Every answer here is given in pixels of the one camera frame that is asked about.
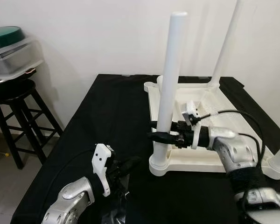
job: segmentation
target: plastic storage box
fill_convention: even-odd
[[[43,62],[36,42],[31,38],[23,38],[10,45],[0,40],[0,80],[14,79]]]

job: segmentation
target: black table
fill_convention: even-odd
[[[148,97],[143,84],[147,81],[156,82],[156,78],[147,75],[98,75],[23,197],[13,215],[12,224],[40,223],[60,189],[92,171],[91,158],[95,143],[111,145],[120,159],[132,155],[142,158],[141,164],[130,176],[127,224],[238,222],[233,193],[225,174],[168,172],[156,177],[149,172],[148,158],[153,152],[153,145],[146,136],[151,129]],[[209,80],[209,77],[179,79],[184,83],[206,83]],[[257,117],[264,127],[267,145],[275,153],[280,149],[280,129],[243,87],[232,77],[222,77],[220,80],[220,89],[234,106]],[[86,149],[92,152],[73,159],[48,191],[61,167]],[[280,181],[267,179],[270,186],[280,192]],[[103,204],[108,204],[108,198],[90,206],[81,216],[80,223],[99,223],[100,206]]]

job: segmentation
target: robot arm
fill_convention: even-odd
[[[114,151],[109,146],[97,144],[92,158],[94,174],[63,187],[57,200],[45,213],[42,224],[76,224],[84,210],[100,197],[107,197],[111,191],[118,189],[127,194],[120,184],[120,178],[128,175],[138,162],[138,157],[132,157],[115,163]]]
[[[216,151],[231,181],[241,214],[240,221],[245,224],[280,224],[280,193],[268,187],[250,147],[228,128],[189,125],[195,119],[194,115],[188,115],[186,121],[172,122],[171,130],[178,135],[154,132],[148,137],[179,148],[196,144]],[[152,121],[151,126],[156,128],[156,121]]]

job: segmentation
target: stool rung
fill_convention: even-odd
[[[42,112],[41,110],[36,110],[36,109],[29,109],[31,112],[39,113]]]
[[[22,132],[18,137],[16,137],[15,139],[14,139],[14,143],[16,143],[21,137],[23,137],[25,135],[25,133],[24,132]]]
[[[11,113],[10,113],[9,115],[7,115],[4,119],[5,119],[5,120],[8,120],[8,119],[10,119],[13,115],[14,115],[14,113],[11,112]]]
[[[12,129],[12,130],[23,131],[23,129],[20,128],[20,127],[15,127],[15,126],[10,126],[10,125],[8,125],[7,127],[8,127],[9,129]]]
[[[38,112],[31,120],[28,121],[28,123],[31,124],[33,121],[35,121],[41,115],[42,115],[42,111]]]
[[[48,143],[48,141],[53,137],[53,135],[56,133],[57,131],[54,130],[46,139],[45,141],[41,144],[41,148],[43,148],[45,146],[45,144]]]
[[[50,131],[50,132],[55,131],[55,129],[53,129],[53,128],[47,128],[47,127],[38,127],[38,128],[41,130],[44,130],[44,131]]]
[[[36,154],[35,151],[23,149],[23,148],[16,148],[19,152],[24,152],[24,153],[31,153],[31,154]]]

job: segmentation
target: black stool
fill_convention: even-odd
[[[29,109],[24,101],[24,99],[32,95],[40,110]],[[50,110],[47,108],[46,104],[42,100],[41,96],[35,89],[35,83],[30,79],[23,79],[20,82],[17,81],[16,85],[13,82],[8,82],[8,84],[0,84],[0,105],[9,105],[12,112],[6,117],[0,107],[0,128],[8,144],[11,154],[14,157],[14,161],[19,169],[23,168],[23,162],[20,158],[19,151],[25,153],[36,154],[43,164],[46,161],[46,156],[42,151],[43,146],[53,137],[55,133],[59,136],[63,133],[61,127],[55,120],[54,116],[51,114]],[[36,119],[44,114],[51,125],[52,128],[39,127],[36,123]],[[21,127],[9,126],[7,120],[12,116],[15,116]],[[13,139],[10,129],[23,131],[19,136]],[[41,130],[51,131],[49,137],[45,137]],[[34,151],[18,148],[16,142],[26,135]]]

